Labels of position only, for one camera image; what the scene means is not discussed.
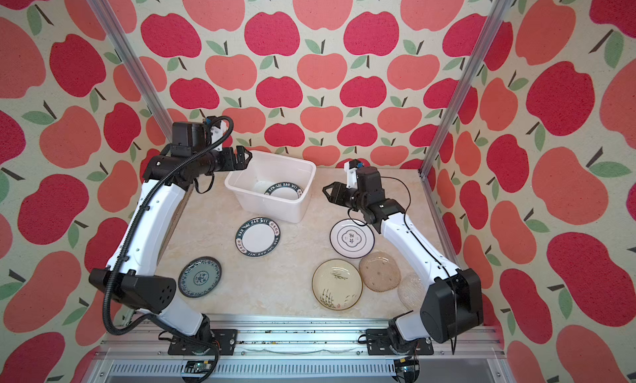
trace wall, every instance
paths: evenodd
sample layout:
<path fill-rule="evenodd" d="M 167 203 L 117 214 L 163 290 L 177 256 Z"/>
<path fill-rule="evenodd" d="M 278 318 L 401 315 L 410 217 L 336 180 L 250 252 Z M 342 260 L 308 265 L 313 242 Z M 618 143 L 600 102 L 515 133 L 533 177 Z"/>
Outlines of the wall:
<path fill-rule="evenodd" d="M 139 25 L 123 27 L 135 52 L 165 69 L 158 95 L 173 120 L 227 114 L 234 144 L 324 166 L 358 157 L 405 168 L 421 165 L 492 5 L 136 1 L 127 20 Z"/>
<path fill-rule="evenodd" d="M 518 382 L 634 378 L 633 6 L 516 0 L 513 50 L 429 173 Z"/>
<path fill-rule="evenodd" d="M 85 0 L 0 5 L 0 382 L 78 382 L 105 332 L 89 270 L 165 138 Z"/>

